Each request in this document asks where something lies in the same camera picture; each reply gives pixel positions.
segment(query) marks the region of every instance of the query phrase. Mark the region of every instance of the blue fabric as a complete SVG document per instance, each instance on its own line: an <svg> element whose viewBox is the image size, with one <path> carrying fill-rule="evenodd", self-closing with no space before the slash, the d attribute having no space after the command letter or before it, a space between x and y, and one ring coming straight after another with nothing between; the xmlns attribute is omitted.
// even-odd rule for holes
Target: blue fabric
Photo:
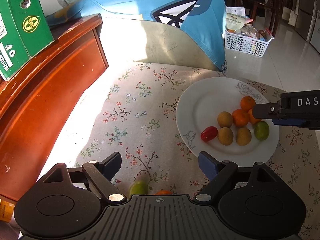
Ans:
<svg viewBox="0 0 320 240"><path fill-rule="evenodd" d="M100 13L102 17L156 21L152 13L181 0L81 0L47 16L49 26L70 19ZM198 0L180 29L187 33L221 69L225 60L223 36L225 30L224 0Z"/></svg>

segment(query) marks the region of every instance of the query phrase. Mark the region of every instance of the plastic basket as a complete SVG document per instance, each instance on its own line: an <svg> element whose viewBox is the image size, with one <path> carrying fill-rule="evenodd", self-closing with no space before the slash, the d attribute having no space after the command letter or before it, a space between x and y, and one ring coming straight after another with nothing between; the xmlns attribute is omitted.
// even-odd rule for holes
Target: plastic basket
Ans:
<svg viewBox="0 0 320 240"><path fill-rule="evenodd" d="M274 37L271 35L268 29L266 29L266 34L268 41L260 41L251 37L245 37L239 34L230 33L226 30L226 49L232 49L247 54L255 55L258 57L262 57L266 52L270 41L274 39Z"/></svg>

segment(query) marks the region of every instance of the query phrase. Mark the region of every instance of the green cardboard box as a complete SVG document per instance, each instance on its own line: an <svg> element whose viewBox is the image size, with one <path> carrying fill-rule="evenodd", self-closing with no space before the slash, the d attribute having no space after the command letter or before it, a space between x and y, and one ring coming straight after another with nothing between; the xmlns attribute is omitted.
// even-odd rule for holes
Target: green cardboard box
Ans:
<svg viewBox="0 0 320 240"><path fill-rule="evenodd" d="M52 41L39 0L0 0L0 74L5 80Z"/></svg>

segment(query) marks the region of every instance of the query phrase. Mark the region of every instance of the tile floor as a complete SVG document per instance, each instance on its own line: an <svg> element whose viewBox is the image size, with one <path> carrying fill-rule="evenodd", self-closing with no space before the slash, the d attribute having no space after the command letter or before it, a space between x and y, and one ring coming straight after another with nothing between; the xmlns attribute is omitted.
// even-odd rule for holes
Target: tile floor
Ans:
<svg viewBox="0 0 320 240"><path fill-rule="evenodd" d="M269 20L254 23L260 29ZM320 90L320 54L294 28L280 23L275 40L262 58L226 49L228 73L250 78L288 92Z"/></svg>

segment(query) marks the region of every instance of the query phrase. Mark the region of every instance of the white plate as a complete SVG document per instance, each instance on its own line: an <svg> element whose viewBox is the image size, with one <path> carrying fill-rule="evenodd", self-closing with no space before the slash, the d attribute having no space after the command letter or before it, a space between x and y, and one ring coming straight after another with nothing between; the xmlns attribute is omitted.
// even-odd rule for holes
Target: white plate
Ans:
<svg viewBox="0 0 320 240"><path fill-rule="evenodd" d="M222 111L230 114L240 108L240 100L251 96L257 104L269 103L268 100L252 86L227 77L213 77L200 80L191 85L180 97L176 120L179 133L188 148L198 157L201 151L206 151L218 161L230 160L240 167L252 167L255 162L267 162L273 155L279 141L279 127L271 120L264 120L270 127L268 139L259 141L254 136L253 127L248 123L252 140L246 146L236 143L237 128L233 124L233 143L222 145L218 138L205 143L201 140L201 132L208 126L220 129L217 116Z"/></svg>

